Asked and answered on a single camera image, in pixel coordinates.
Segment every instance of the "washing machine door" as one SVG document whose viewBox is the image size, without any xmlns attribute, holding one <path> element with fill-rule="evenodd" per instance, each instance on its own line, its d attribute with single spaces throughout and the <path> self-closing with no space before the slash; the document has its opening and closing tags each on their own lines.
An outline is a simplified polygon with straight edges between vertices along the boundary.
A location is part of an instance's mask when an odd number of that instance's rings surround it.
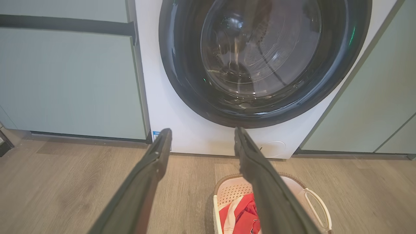
<svg viewBox="0 0 416 234">
<path fill-rule="evenodd" d="M 267 127 L 334 90 L 358 56 L 370 11 L 368 0 L 163 0 L 161 57 L 200 116 Z"/>
</svg>

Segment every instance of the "cabinet drawer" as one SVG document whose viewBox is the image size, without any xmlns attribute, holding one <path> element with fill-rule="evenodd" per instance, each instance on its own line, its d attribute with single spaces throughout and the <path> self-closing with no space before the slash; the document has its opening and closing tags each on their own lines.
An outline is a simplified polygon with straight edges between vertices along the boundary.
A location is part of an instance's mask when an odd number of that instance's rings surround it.
<svg viewBox="0 0 416 234">
<path fill-rule="evenodd" d="M 0 14 L 128 22 L 125 0 L 4 0 Z"/>
<path fill-rule="evenodd" d="M 130 37 L 0 28 L 6 128 L 145 139 Z"/>
</svg>

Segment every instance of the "door glass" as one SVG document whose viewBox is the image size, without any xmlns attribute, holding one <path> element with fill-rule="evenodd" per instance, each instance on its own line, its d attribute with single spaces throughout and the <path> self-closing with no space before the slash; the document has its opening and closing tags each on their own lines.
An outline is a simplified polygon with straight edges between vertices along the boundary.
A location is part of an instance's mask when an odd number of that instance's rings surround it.
<svg viewBox="0 0 416 234">
<path fill-rule="evenodd" d="M 207 82 L 236 100 L 270 98 L 306 69 L 320 30 L 317 0 L 216 0 L 201 34 Z"/>
</svg>

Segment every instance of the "white washing machine panel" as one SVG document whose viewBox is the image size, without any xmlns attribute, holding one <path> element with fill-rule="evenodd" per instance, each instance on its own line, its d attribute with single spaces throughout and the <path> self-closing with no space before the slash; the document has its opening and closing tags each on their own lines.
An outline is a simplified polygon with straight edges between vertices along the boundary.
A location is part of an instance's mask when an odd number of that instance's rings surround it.
<svg viewBox="0 0 416 234">
<path fill-rule="evenodd" d="M 234 155 L 234 129 L 211 122 L 188 107 L 166 75 L 159 48 L 159 14 L 162 0 L 136 0 L 139 43 L 152 132 L 171 128 L 172 152 Z M 396 0 L 374 0 L 367 37 L 357 61 L 373 40 Z M 312 130 L 345 79 L 325 99 L 307 112 L 286 122 L 247 129 L 266 157 L 287 159 Z"/>
</svg>

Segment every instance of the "basket handle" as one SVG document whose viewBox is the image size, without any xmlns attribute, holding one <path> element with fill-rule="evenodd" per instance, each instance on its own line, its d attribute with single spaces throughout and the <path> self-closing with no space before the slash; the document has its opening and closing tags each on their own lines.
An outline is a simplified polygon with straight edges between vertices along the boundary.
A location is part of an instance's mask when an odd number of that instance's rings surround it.
<svg viewBox="0 0 416 234">
<path fill-rule="evenodd" d="M 314 191 L 312 191 L 312 190 L 310 190 L 308 188 L 306 188 L 305 191 L 306 191 L 305 197 L 308 200 L 309 206 L 312 208 L 312 211 L 314 212 L 316 218 L 318 219 L 319 224 L 321 224 L 321 226 L 323 228 L 325 228 L 327 232 L 331 231 L 332 230 L 332 220 L 331 220 L 331 216 L 329 214 L 329 211 L 328 211 L 327 206 L 325 205 L 325 203 L 322 201 L 322 199 Z M 328 224 L 327 226 L 324 226 L 324 224 L 322 223 L 321 219 L 319 218 L 318 213 L 315 211 L 315 208 L 312 206 L 312 203 L 309 200 L 309 197 L 307 196 L 308 194 L 311 194 L 319 202 L 319 204 L 321 205 L 322 209 L 324 210 L 325 218 L 327 219 L 327 224 Z"/>
</svg>

